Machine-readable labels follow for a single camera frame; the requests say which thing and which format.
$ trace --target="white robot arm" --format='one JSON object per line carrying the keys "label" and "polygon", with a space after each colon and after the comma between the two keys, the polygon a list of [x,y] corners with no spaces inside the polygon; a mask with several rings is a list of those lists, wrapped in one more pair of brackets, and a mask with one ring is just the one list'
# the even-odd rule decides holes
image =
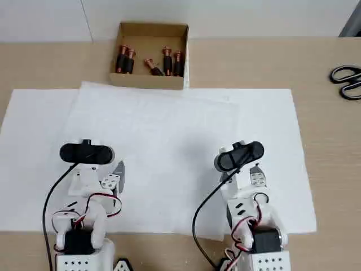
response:
{"label": "white robot arm", "polygon": [[[251,151],[257,147],[255,142],[248,145]],[[226,180],[233,171],[237,171],[237,155],[241,159],[249,149],[243,142],[234,144],[232,151],[220,150],[223,161],[219,156],[215,160],[216,168],[223,172],[221,182]],[[263,156],[259,148],[249,161],[255,161]],[[285,250],[288,235],[272,207],[272,195],[266,185],[266,176],[256,164],[249,170],[249,183],[241,184],[237,175],[232,175],[222,187],[221,193],[227,205],[227,219],[231,228],[233,240],[232,248],[225,250],[218,270],[220,271],[289,271],[289,253]]]}
{"label": "white robot arm", "polygon": [[[69,176],[71,185],[65,207],[55,212],[51,221],[56,232],[57,271],[113,270],[115,246],[105,237],[106,221],[121,211],[119,195],[124,187],[125,167],[120,161],[112,173],[100,180],[99,165],[109,163],[113,154],[104,151],[105,148],[110,150],[109,147],[91,143],[85,140],[71,147],[64,148],[64,145],[60,151],[63,160],[71,160],[78,165]],[[92,158],[94,151],[104,155]],[[127,264],[122,263],[125,268],[128,268]]]}

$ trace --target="red wire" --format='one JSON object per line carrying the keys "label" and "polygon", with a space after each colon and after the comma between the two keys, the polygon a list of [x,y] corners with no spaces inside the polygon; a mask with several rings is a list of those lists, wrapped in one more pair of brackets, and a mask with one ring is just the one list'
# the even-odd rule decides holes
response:
{"label": "red wire", "polygon": [[[90,199],[91,199],[92,196],[106,196],[107,198],[112,198],[112,199],[118,200],[118,201],[121,203],[120,199],[119,199],[118,197],[114,196],[114,195],[109,195],[109,194],[105,194],[105,193],[93,193],[93,194],[91,194],[91,195],[88,197],[88,200],[87,200],[87,202],[86,202],[86,207],[85,207],[85,212],[84,212],[84,214],[86,214],[86,212],[87,212],[88,209],[89,209],[89,202],[90,202]],[[121,210],[122,210],[122,208],[120,207],[120,209],[119,209],[117,212],[111,213],[110,215],[107,215],[107,217],[116,216],[117,214],[119,214],[119,213],[121,212]],[[80,222],[82,222],[84,219],[85,219],[85,215],[84,215],[81,219],[77,220],[74,224],[75,224],[75,225],[78,225],[78,224],[79,224]]]}
{"label": "red wire", "polygon": [[[238,248],[240,251],[243,251],[243,252],[249,252],[250,249],[248,248],[245,248],[243,246],[241,246],[241,242],[239,239],[237,239],[234,234],[235,234],[235,231],[238,229],[238,227],[241,225],[241,223],[243,223],[245,220],[248,220],[248,219],[254,219],[256,221],[256,223],[252,226],[252,229],[251,231],[253,231],[258,225],[259,223],[261,222],[262,220],[262,212],[261,212],[261,208],[259,207],[259,203],[256,201],[257,203],[257,211],[258,211],[258,218],[255,218],[254,216],[247,216],[247,217],[244,217],[243,219],[241,219],[240,221],[238,221],[238,223],[236,224],[236,226],[233,228],[232,230],[232,233],[231,233],[231,237],[233,239],[233,241],[235,242],[235,247]],[[238,257],[235,257],[227,266],[227,269],[226,271],[229,271],[229,266],[231,266],[235,261],[238,260],[240,254],[238,254]]]}

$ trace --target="cardboard box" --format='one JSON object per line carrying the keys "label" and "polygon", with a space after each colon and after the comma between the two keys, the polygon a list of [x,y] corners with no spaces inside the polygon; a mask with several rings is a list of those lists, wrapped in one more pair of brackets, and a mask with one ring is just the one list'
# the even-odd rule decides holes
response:
{"label": "cardboard box", "polygon": [[[183,77],[179,76],[154,76],[144,63],[146,58],[152,58],[155,66],[163,71],[164,46],[172,49],[174,65],[174,52],[182,52],[185,63],[188,26],[186,24],[153,24],[131,23],[120,24],[117,43],[111,63],[110,79],[116,86],[127,86],[143,89],[183,89]],[[128,45],[134,49],[133,74],[116,73],[116,61],[120,45]]]}

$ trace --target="wooden table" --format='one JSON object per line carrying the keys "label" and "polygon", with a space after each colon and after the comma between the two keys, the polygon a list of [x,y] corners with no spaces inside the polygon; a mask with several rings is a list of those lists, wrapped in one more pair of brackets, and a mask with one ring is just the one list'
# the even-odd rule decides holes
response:
{"label": "wooden table", "polygon": [[[112,49],[113,42],[1,44],[0,118],[14,88],[78,88],[81,81],[108,82]],[[361,102],[341,99],[338,87],[327,80],[331,68],[357,63],[361,64],[360,39],[190,41],[192,87],[292,89],[318,219],[316,234],[290,236],[294,271],[361,267]],[[135,270],[211,270],[192,237],[110,238],[117,256],[128,257]],[[0,244],[0,270],[47,270],[41,233],[3,232]],[[221,257],[224,243],[203,244],[214,259]]]}

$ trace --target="white sheet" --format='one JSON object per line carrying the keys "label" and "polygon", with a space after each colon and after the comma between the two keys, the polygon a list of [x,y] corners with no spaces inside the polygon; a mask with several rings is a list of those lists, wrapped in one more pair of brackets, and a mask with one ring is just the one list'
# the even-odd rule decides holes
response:
{"label": "white sheet", "polygon": [[[99,89],[103,85],[83,82],[82,89]],[[271,188],[276,207],[289,233],[317,230],[309,179],[305,165],[300,129],[292,92],[289,89],[184,89],[139,90],[107,86],[107,89],[161,93],[237,104],[237,131],[228,145],[239,140],[260,141],[265,155],[260,167]],[[241,183],[250,183],[249,164],[239,174]]]}
{"label": "white sheet", "polygon": [[44,163],[64,128],[77,90],[14,90],[0,133],[0,230],[40,230],[55,180]]}

